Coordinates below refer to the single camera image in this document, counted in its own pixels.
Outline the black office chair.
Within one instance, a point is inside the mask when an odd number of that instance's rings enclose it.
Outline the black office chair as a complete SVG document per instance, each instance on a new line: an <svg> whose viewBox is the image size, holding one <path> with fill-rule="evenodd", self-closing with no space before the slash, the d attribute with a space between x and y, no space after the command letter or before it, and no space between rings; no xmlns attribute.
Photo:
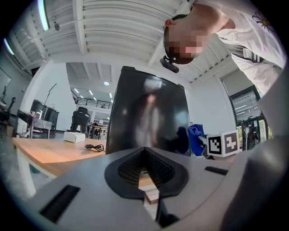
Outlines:
<svg viewBox="0 0 289 231"><path fill-rule="evenodd" d="M77 128L80 126L80 133L87 135L87 126L90 119L91 115L88 113L88 109L79 107L73 112L70 132L77 132Z"/></svg>

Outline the blue cleaning cloth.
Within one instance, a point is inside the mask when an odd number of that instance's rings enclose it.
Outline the blue cleaning cloth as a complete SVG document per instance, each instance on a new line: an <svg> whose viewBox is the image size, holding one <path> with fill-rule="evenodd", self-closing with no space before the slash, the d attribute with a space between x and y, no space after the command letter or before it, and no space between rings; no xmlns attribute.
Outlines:
<svg viewBox="0 0 289 231"><path fill-rule="evenodd" d="M188 136L191 144L191 151L194 153L196 157L202 155L204 148L201 147L201 140L199 140L199 136L205 137L203 125L193 124L188 127Z"/></svg>

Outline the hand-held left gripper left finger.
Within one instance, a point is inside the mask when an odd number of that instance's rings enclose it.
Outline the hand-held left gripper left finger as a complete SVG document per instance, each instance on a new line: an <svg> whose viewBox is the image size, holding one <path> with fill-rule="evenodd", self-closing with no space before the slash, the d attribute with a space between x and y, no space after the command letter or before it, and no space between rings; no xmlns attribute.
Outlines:
<svg viewBox="0 0 289 231"><path fill-rule="evenodd" d="M49 228L65 231L159 231L140 199L125 199L106 183L106 167L122 157L140 151L132 148L84 159L53 179L30 200L30 208ZM47 205L67 185L79 189L56 222L43 216Z"/></svg>

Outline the black mini fridge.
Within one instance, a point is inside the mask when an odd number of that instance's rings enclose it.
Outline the black mini fridge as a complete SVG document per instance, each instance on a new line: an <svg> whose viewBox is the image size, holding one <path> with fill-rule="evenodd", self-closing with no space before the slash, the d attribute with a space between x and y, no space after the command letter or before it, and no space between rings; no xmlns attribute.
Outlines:
<svg viewBox="0 0 289 231"><path fill-rule="evenodd" d="M149 147L190 156L189 123L182 85L123 66L110 114L106 153Z"/></svg>

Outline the black cabinet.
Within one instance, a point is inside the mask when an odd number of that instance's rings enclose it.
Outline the black cabinet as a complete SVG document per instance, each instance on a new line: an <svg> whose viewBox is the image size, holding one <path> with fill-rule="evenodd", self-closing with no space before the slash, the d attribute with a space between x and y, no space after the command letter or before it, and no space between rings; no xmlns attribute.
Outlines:
<svg viewBox="0 0 289 231"><path fill-rule="evenodd" d="M34 99L32 103L32 107L30 113L35 115L37 118L41 120L45 120L51 122L51 130L50 133L56 133L56 125L59 112L54 108L46 106L44 103L39 100Z"/></svg>

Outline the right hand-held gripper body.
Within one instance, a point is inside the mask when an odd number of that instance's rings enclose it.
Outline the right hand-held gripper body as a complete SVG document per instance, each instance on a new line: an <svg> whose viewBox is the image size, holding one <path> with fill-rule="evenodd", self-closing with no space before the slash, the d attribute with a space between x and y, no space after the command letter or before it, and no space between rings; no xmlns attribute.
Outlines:
<svg viewBox="0 0 289 231"><path fill-rule="evenodd" d="M206 135L204 155L213 157L229 157L240 152L238 131Z"/></svg>

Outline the white cardboard box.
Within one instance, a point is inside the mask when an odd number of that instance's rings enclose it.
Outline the white cardboard box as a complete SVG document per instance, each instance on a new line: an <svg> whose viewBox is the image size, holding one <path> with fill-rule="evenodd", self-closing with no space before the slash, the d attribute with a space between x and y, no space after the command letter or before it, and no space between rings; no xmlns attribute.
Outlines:
<svg viewBox="0 0 289 231"><path fill-rule="evenodd" d="M64 132L63 140L71 143L80 143L85 141L85 134L78 132Z"/></svg>

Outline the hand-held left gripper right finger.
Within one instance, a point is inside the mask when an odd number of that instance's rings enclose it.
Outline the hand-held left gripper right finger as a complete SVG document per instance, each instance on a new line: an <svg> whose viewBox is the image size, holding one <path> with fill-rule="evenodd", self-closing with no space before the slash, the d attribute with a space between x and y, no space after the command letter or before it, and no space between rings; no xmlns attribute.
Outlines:
<svg viewBox="0 0 289 231"><path fill-rule="evenodd" d="M207 160L145 148L170 165L178 164L175 174L159 186L160 209L168 215L162 221L177 217L166 228L221 228L226 210L237 191L233 175L237 173L237 156L225 160Z"/></svg>

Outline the large glass window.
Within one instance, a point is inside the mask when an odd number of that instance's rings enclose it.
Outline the large glass window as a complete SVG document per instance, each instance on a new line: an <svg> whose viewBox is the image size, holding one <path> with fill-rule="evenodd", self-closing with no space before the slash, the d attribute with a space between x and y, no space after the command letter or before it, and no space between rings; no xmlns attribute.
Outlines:
<svg viewBox="0 0 289 231"><path fill-rule="evenodd" d="M229 97L239 135L240 149L253 149L257 144L273 138L272 131L257 105L260 95L255 86Z"/></svg>

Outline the wooden table with white legs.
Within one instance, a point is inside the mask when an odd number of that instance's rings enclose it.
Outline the wooden table with white legs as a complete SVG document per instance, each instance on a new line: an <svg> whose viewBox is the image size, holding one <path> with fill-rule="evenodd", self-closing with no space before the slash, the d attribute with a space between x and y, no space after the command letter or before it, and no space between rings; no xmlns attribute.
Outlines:
<svg viewBox="0 0 289 231"><path fill-rule="evenodd" d="M22 181L28 196L36 194L29 166L54 179L83 160L105 155L104 151L89 151L84 146L106 145L105 140L89 139L71 143L63 139L12 138L16 147L17 159Z"/></svg>

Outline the white t-shirt with flower print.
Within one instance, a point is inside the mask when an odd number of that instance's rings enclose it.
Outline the white t-shirt with flower print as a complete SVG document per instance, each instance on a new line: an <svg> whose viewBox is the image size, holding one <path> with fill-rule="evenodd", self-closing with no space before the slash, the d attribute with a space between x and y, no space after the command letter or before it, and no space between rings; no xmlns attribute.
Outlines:
<svg viewBox="0 0 289 231"><path fill-rule="evenodd" d="M265 95L284 69L288 56L264 14L250 0L196 0L217 8L235 23L217 35L238 68Z"/></svg>

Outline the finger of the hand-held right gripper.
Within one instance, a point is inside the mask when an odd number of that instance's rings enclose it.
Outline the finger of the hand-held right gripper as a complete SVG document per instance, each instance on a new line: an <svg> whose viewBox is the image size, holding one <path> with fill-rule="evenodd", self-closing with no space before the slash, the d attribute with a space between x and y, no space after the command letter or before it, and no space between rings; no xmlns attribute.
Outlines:
<svg viewBox="0 0 289 231"><path fill-rule="evenodd" d="M204 138L202 136L198 136L198 139L199 139L200 146L203 148L201 156L203 158L207 158L208 157L208 154L207 154L207 146L208 146L207 138Z"/></svg>

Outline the long ceiling light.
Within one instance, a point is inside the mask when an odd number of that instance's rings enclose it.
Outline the long ceiling light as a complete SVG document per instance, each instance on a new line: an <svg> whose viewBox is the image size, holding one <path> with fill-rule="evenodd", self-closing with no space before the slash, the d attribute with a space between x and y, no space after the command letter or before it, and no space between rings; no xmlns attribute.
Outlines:
<svg viewBox="0 0 289 231"><path fill-rule="evenodd" d="M9 52L11 55L14 55L14 52L12 51L12 49L11 49L10 45L8 44L6 38L3 39L3 42L4 42L4 44L5 44L8 52Z"/></svg>
<svg viewBox="0 0 289 231"><path fill-rule="evenodd" d="M39 13L42 28L44 31L48 31L50 28L50 25L49 25L49 21L47 17L45 0L37 0L37 8L38 8L38 13Z"/></svg>

